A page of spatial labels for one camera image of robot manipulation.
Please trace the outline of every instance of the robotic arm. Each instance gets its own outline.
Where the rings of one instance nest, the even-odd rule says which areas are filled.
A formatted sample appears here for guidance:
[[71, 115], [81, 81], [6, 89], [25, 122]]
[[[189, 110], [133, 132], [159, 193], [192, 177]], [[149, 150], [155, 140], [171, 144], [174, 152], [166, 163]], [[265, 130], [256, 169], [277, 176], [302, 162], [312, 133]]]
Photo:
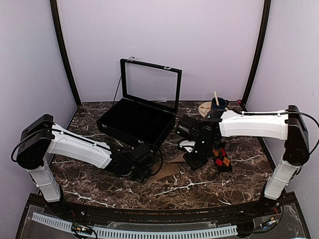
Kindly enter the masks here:
[[90, 163], [117, 176], [130, 175], [142, 183], [151, 175], [154, 164], [153, 152], [146, 145], [131, 149], [90, 140], [55, 124], [50, 115], [27, 127], [18, 147], [17, 163], [29, 172], [49, 203], [59, 202], [63, 193], [48, 166], [51, 154]]
[[309, 159], [308, 132], [299, 110], [289, 106], [288, 110], [277, 112], [246, 113], [212, 109], [202, 121], [183, 117], [176, 133], [185, 139], [195, 141], [193, 150], [184, 155], [193, 170], [207, 163], [212, 150], [221, 137], [257, 136], [285, 140], [285, 153], [266, 184], [264, 197], [276, 200], [294, 174]]

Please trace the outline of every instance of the open box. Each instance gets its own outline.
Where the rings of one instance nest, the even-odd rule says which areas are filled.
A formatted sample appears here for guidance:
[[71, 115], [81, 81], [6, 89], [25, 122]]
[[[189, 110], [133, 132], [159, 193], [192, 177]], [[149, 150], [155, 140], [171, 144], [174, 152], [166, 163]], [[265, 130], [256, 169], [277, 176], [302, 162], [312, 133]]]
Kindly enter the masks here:
[[98, 128], [128, 145], [152, 144], [157, 151], [175, 125], [182, 71], [127, 59], [120, 63], [123, 98], [97, 120]]

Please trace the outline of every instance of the black velvet lining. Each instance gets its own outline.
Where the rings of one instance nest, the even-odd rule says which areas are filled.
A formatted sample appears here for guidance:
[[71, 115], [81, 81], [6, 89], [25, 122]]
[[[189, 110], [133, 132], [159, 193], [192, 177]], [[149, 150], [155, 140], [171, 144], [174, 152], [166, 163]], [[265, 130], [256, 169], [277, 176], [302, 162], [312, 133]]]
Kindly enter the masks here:
[[144, 142], [154, 143], [173, 117], [174, 114], [121, 99], [99, 122]]

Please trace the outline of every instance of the black cable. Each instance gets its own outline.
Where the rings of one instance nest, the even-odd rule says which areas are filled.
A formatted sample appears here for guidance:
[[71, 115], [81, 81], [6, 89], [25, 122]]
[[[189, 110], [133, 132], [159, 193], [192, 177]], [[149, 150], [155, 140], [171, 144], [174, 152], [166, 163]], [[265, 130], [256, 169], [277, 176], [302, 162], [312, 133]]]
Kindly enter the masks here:
[[[316, 125], [318, 126], [318, 129], [319, 129], [319, 122], [314, 117], [312, 117], [306, 113], [303, 113], [303, 112], [288, 111], [288, 112], [281, 112], [281, 113], [244, 113], [243, 115], [245, 115], [245, 116], [277, 116], [278, 114], [281, 116], [282, 115], [289, 115], [289, 114], [306, 116], [306, 117], [312, 119], [316, 123]], [[319, 138], [318, 138], [317, 143], [315, 144], [314, 148], [310, 151], [309, 156], [315, 151], [315, 149], [318, 147], [318, 145], [319, 145]]]
[[12, 153], [11, 153], [11, 160], [13, 162], [16, 162], [16, 160], [13, 158], [14, 156], [14, 153], [15, 151], [19, 148], [19, 146], [21, 144], [23, 144], [24, 142], [26, 142], [27, 140], [29, 140], [31, 137], [35, 136], [37, 133], [40, 133], [42, 131], [56, 131], [56, 132], [61, 132], [60, 130], [57, 130], [57, 129], [53, 129], [53, 128], [42, 128], [42, 129], [39, 129], [33, 133], [31, 133], [30, 135], [28, 135], [26, 138], [24, 138], [23, 140], [21, 140], [13, 149]]
[[275, 224], [275, 225], [273, 225], [269, 230], [267, 230], [267, 231], [262, 231], [262, 232], [252, 232], [252, 234], [261, 234], [261, 233], [267, 233], [267, 232], [270, 232], [270, 231], [272, 231], [279, 223], [280, 223], [280, 221], [281, 221], [281, 219], [283, 218], [283, 216], [284, 216], [284, 210], [285, 210], [285, 208], [284, 208], [284, 195], [282, 195], [282, 206], [283, 206], [283, 209], [282, 209], [282, 212], [281, 212], [281, 216], [280, 216], [280, 218], [279, 218], [279, 220], [278, 220], [278, 222]]
[[[39, 129], [39, 130], [37, 130], [37, 131], [31, 133], [30, 135], [28, 135], [26, 138], [24, 138], [23, 140], [21, 140], [21, 141], [14, 147], [14, 149], [13, 149], [13, 151], [12, 151], [12, 153], [11, 153], [11, 160], [12, 160], [13, 162], [17, 162], [17, 160], [15, 160], [13, 157], [14, 157], [15, 151], [19, 148], [19, 146], [20, 146], [21, 144], [23, 144], [24, 142], [26, 142], [27, 140], [29, 140], [30, 138], [32, 138], [33, 136], [35, 136], [37, 133], [42, 132], [42, 131], [63, 132], [65, 135], [71, 136], [71, 137], [73, 137], [73, 138], [82, 140], [82, 141], [87, 142], [87, 143], [95, 144], [95, 142], [93, 142], [93, 141], [91, 141], [91, 140], [89, 140], [89, 139], [83, 139], [83, 138], [81, 138], [81, 137], [78, 137], [78, 136], [76, 136], [76, 135], [73, 135], [73, 134], [64, 132], [64, 131], [59, 130], [59, 129], [54, 129], [54, 128], [42, 128], [42, 129]], [[134, 166], [135, 168], [137, 168], [137, 170], [138, 170], [140, 173], [143, 173], [143, 170], [141, 170], [137, 164], [135, 164], [134, 162], [132, 162], [130, 159], [126, 158], [124, 155], [120, 155], [117, 151], [112, 151], [111, 149], [109, 149], [109, 148], [107, 148], [107, 147], [104, 147], [104, 146], [101, 146], [101, 145], [99, 145], [99, 144], [97, 144], [96, 146], [97, 146], [97, 147], [100, 147], [100, 148], [102, 148], [102, 149], [105, 149], [105, 150], [111, 152], [111, 153], [114, 154], [114, 155], [117, 155], [117, 158], [119, 158], [119, 159], [121, 159], [121, 160], [127, 162], [128, 164]]]
[[283, 207], [283, 209], [282, 209], [282, 213], [281, 213], [281, 216], [280, 216], [279, 220], [278, 220], [277, 223], [274, 224], [270, 229], [268, 229], [268, 230], [266, 230], [266, 231], [256, 232], [256, 230], [261, 229], [261, 227], [259, 227], [259, 228], [255, 228], [255, 229], [252, 229], [252, 230], [246, 231], [246, 232], [241, 232], [241, 231], [238, 231], [238, 232], [241, 233], [241, 234], [249, 234], [249, 233], [251, 233], [251, 234], [261, 234], [261, 233], [268, 233], [268, 232], [270, 232], [271, 230], [273, 230], [273, 229], [280, 223], [281, 219], [282, 219], [283, 216], [284, 216], [284, 195], [283, 195], [283, 194], [282, 194], [282, 207]]
[[[91, 228], [90, 226], [87, 226], [87, 225], [82, 225], [82, 224], [80, 224], [80, 223], [78, 223], [78, 224], [81, 225], [81, 226], [84, 226], [84, 227], [86, 227], [86, 228], [89, 228], [89, 229], [94, 233], [95, 239], [98, 239], [98, 238], [99, 238], [98, 235], [97, 235], [97, 233], [93, 230], [93, 228]], [[73, 233], [75, 233], [75, 234], [78, 236], [79, 239], [88, 238], [88, 237], [85, 236], [85, 235], [80, 235], [80, 234], [78, 234], [77, 231], [74, 231]]]
[[117, 86], [117, 88], [116, 88], [116, 92], [115, 92], [115, 95], [114, 95], [114, 99], [113, 99], [112, 107], [113, 107], [113, 105], [114, 105], [115, 98], [116, 98], [116, 95], [117, 95], [118, 90], [119, 90], [119, 86], [120, 86], [121, 79], [122, 79], [122, 76], [120, 77], [120, 80], [119, 80], [118, 86]]
[[[302, 113], [302, 112], [283, 112], [283, 113], [280, 113], [281, 115], [289, 115], [289, 114], [295, 114], [295, 115], [302, 115], [302, 116], [306, 116], [310, 119], [312, 119], [316, 125], [318, 126], [318, 129], [319, 129], [319, 122], [312, 116], [306, 114], [306, 113]], [[317, 143], [315, 144], [314, 148], [310, 151], [309, 153], [309, 156], [315, 151], [315, 149], [318, 147], [318, 144], [319, 144], [319, 138], [317, 140]]]
[[159, 148], [159, 154], [160, 154], [160, 165], [159, 165], [159, 168], [157, 169], [156, 172], [150, 174], [150, 176], [155, 176], [155, 175], [157, 175], [157, 174], [160, 172], [161, 168], [163, 167], [164, 158], [163, 158], [163, 153], [162, 153], [162, 151], [161, 151], [160, 148]]
[[[47, 208], [54, 216], [56, 216], [58, 219], [61, 219], [61, 220], [70, 222], [70, 223], [72, 223], [72, 224], [77, 223], [77, 222], [75, 221], [75, 215], [73, 216], [73, 220], [65, 219], [65, 218], [62, 218], [62, 217], [56, 215], [56, 214], [51, 210], [51, 208], [48, 207], [47, 205], [46, 205], [46, 208]], [[94, 233], [95, 239], [98, 239], [98, 238], [99, 238], [98, 235], [97, 235], [97, 233], [96, 233], [96, 231], [95, 231], [93, 228], [91, 228], [91, 227], [88, 226], [88, 225], [82, 225], [81, 223], [78, 223], [78, 224], [81, 225], [81, 226], [84, 226], [84, 227], [86, 227], [86, 228], [89, 228], [89, 229]], [[84, 235], [79, 235], [79, 234], [77, 234], [76, 231], [75, 231], [75, 232], [71, 231], [71, 232], [72, 232], [72, 233], [75, 233], [76, 235], [78, 235], [78, 236], [80, 236], [80, 237], [82, 237], [82, 238], [85, 237]]]

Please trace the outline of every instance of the wooden stick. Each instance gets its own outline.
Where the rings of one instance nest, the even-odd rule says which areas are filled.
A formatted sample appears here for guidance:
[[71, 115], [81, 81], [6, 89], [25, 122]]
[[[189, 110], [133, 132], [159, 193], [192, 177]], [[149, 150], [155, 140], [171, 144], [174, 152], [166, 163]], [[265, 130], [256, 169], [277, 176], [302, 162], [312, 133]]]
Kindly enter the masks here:
[[218, 101], [218, 97], [217, 97], [216, 91], [214, 91], [214, 95], [215, 95], [216, 104], [219, 106], [219, 101]]

